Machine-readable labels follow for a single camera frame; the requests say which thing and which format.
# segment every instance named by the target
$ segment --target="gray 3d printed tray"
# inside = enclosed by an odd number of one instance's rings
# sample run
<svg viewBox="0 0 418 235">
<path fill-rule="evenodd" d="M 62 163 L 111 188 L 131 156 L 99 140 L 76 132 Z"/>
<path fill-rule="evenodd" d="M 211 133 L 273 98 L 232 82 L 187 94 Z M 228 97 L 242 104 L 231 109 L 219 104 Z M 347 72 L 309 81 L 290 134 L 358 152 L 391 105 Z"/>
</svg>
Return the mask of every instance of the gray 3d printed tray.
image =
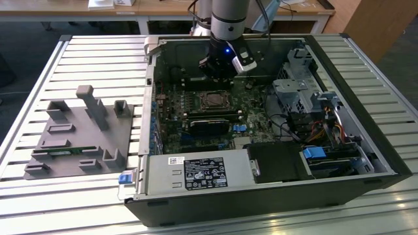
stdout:
<svg viewBox="0 0 418 235">
<path fill-rule="evenodd" d="M 104 106 L 92 86 L 79 86 L 86 107 L 51 101 L 50 120 L 25 167 L 25 180 L 122 172 L 127 165 L 134 105 Z"/>
</svg>

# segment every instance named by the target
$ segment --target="power supply label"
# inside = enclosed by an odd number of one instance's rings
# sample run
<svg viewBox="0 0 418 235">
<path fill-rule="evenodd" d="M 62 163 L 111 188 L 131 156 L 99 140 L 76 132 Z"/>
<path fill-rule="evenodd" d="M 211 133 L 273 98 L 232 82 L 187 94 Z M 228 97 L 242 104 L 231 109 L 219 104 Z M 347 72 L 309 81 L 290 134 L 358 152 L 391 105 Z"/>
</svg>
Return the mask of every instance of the power supply label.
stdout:
<svg viewBox="0 0 418 235">
<path fill-rule="evenodd" d="M 227 187 L 227 172 L 223 158 L 184 160 L 187 190 Z"/>
</svg>

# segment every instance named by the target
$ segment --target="wooden desk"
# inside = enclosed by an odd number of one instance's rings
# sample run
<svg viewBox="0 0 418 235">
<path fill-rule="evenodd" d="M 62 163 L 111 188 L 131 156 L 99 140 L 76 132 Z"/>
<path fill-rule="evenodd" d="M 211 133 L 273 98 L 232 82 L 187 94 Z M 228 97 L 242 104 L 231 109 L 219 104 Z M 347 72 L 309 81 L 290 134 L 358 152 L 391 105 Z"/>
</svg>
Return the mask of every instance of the wooden desk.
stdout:
<svg viewBox="0 0 418 235">
<path fill-rule="evenodd" d="M 139 2 L 136 0 L 132 6 L 90 11 L 88 0 L 0 0 L 0 21 L 138 21 Z"/>
<path fill-rule="evenodd" d="M 116 16 L 135 15 L 140 0 L 132 6 L 88 10 L 88 0 L 0 0 L 0 16 Z"/>
<path fill-rule="evenodd" d="M 88 0 L 0 0 L 0 21 L 138 21 L 142 34 L 150 34 L 148 21 L 191 21 L 190 4 L 186 0 L 136 0 L 134 6 L 90 11 Z M 274 20 L 314 21 L 311 33 L 321 33 L 334 10 L 326 10 L 317 0 L 294 4 L 291 9 L 294 14 L 281 8 Z"/>
<path fill-rule="evenodd" d="M 192 0 L 140 0 L 139 3 L 139 25 L 143 34 L 148 34 L 148 21 L 191 21 L 187 7 Z M 275 21 L 314 21 L 311 33 L 322 33 L 329 17 L 335 13 L 326 10 L 317 0 L 307 0 L 306 3 L 293 4 L 291 9 L 297 12 L 279 8 Z"/>
</svg>

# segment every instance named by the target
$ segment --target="robotic arm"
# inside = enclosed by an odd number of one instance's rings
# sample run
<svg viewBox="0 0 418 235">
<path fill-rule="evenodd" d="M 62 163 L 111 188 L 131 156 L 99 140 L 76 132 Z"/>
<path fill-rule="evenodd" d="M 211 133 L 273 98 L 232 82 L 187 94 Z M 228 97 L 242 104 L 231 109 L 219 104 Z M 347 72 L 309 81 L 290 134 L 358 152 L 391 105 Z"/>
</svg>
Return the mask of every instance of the robotic arm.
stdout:
<svg viewBox="0 0 418 235">
<path fill-rule="evenodd" d="M 200 0 L 199 12 L 206 19 L 210 1 L 212 1 L 210 23 L 198 22 L 199 26 L 206 29 L 210 27 L 208 55 L 199 62 L 199 68 L 215 82 L 230 82 L 238 74 L 257 67 L 254 54 L 242 36 L 245 27 L 249 25 L 246 20 L 250 0 Z M 275 15 L 279 0 L 273 0 L 269 7 Z"/>
</svg>

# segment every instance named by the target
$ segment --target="slotted metal surface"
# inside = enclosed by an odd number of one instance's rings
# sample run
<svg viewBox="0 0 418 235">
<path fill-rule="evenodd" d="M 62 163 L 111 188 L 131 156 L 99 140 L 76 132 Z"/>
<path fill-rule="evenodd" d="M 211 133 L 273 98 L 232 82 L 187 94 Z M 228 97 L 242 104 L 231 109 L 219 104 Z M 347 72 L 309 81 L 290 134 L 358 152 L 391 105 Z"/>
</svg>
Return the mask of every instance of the slotted metal surface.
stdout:
<svg viewBox="0 0 418 235">
<path fill-rule="evenodd" d="M 147 228 L 123 206 L 119 174 L 23 180 L 29 154 L 39 141 L 48 115 L 48 100 L 75 97 L 78 85 L 91 84 L 103 103 L 126 99 L 135 105 L 128 168 L 138 165 L 140 115 L 146 63 L 143 36 L 75 36 L 60 43 L 40 77 L 28 115 L 12 128 L 0 165 L 1 234 L 411 234 L 418 227 L 418 124 L 417 113 L 369 64 L 350 40 L 338 35 L 315 36 L 343 78 L 370 112 L 414 176 L 387 189 L 361 196 L 346 205 L 326 209 Z M 319 76 L 333 90 L 323 72 Z"/>
</svg>

